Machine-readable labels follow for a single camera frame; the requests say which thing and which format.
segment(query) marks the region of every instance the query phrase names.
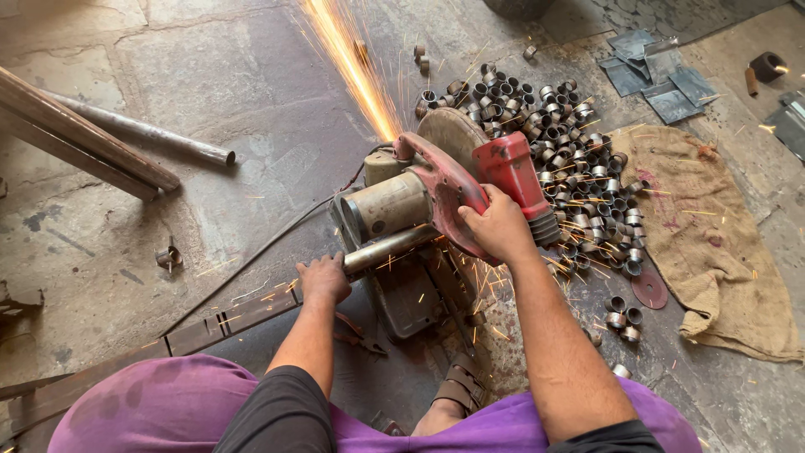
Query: sandal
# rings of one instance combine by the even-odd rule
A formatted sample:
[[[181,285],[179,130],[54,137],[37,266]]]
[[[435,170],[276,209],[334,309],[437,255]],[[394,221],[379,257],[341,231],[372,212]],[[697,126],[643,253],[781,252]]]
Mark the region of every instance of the sandal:
[[[468,417],[483,407],[488,380],[489,370],[481,369],[469,355],[459,352],[433,401],[440,398],[453,400],[464,407],[464,415]]]

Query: cutting disc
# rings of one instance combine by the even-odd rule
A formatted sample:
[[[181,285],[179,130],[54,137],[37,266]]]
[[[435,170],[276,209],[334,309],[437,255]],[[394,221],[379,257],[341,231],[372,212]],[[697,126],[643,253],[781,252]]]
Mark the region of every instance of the cutting disc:
[[[668,287],[653,268],[643,268],[640,275],[632,277],[632,291],[645,306],[659,310],[668,303]]]

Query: stone floor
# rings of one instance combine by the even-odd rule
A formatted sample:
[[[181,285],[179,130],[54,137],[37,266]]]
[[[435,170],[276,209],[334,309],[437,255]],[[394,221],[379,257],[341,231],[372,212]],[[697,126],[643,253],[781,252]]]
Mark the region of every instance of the stone floor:
[[[507,22],[481,0],[354,6],[369,31],[373,58],[386,64],[390,91],[397,92],[402,73],[399,87],[406,95],[395,100],[407,129],[415,128],[415,93],[430,84],[441,94],[450,81],[473,73],[477,64],[467,71],[472,62],[486,60],[535,86],[577,79],[580,90],[597,99],[599,131],[660,124],[640,95],[620,98],[596,66],[608,53],[605,39],[612,32],[557,45],[539,24]],[[9,184],[0,200],[0,277],[12,291],[46,290],[41,316],[0,332],[0,385],[75,372],[150,343],[298,212],[349,179],[376,139],[332,63],[321,60],[300,32],[302,17],[290,0],[0,1],[4,68],[33,85],[81,95],[238,153],[237,167],[221,170],[145,149],[180,176],[182,187],[142,203],[0,135],[0,176]],[[805,172],[757,128],[779,94],[802,86],[802,27],[803,17],[785,5],[684,46],[687,63],[726,96],[675,126],[718,142],[777,260],[805,338],[799,267],[805,266]],[[411,61],[414,42],[424,43],[435,62],[429,80]],[[528,44],[539,49],[532,63],[521,56]],[[743,70],[766,50],[787,60],[791,74],[750,98]],[[184,267],[172,275],[155,267],[152,256],[169,235],[184,254]],[[322,210],[192,319],[266,280],[289,281],[296,261],[339,248]],[[606,291],[630,293],[622,279],[599,280],[572,288],[572,297],[587,302],[578,306],[582,318],[600,312],[598,299]],[[379,327],[359,287],[340,310],[374,332]],[[489,316],[512,341],[479,332],[493,352],[496,397],[526,386],[514,303],[499,297]],[[797,364],[683,342],[675,331],[683,311],[675,303],[650,315],[648,338],[638,350],[607,338],[602,354],[626,364],[635,380],[676,405],[706,451],[803,450],[805,379]],[[240,335],[243,341],[230,339],[207,352],[262,373],[294,317],[285,314]],[[365,422],[383,409],[410,430],[436,392],[455,338],[432,331],[392,346],[382,332],[377,336],[392,350],[387,359],[336,345],[332,399]],[[0,438],[8,430],[4,410],[0,406]]]

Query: hand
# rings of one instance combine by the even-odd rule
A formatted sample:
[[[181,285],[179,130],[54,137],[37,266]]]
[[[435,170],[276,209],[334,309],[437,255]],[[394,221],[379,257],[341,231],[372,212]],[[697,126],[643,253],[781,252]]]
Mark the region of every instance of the hand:
[[[310,267],[296,263],[296,271],[302,279],[302,294],[305,303],[328,303],[332,306],[340,304],[352,292],[347,276],[344,275],[344,252],[339,251],[336,257],[330,255],[313,260]]]
[[[490,255],[509,266],[539,251],[523,217],[520,205],[491,184],[481,184],[489,195],[489,208],[479,215],[469,206],[459,206],[458,214],[475,235],[475,240]]]

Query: left hand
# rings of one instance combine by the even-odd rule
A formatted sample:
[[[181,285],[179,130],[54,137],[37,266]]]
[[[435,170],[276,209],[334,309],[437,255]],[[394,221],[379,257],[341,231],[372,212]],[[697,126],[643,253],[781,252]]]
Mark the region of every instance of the left hand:
[[[344,252],[336,253],[335,258],[330,255],[313,260],[310,266],[303,263],[296,264],[296,271],[302,279],[302,294],[304,300],[310,302],[331,301],[333,305],[340,304],[352,292],[347,276],[344,275]]]

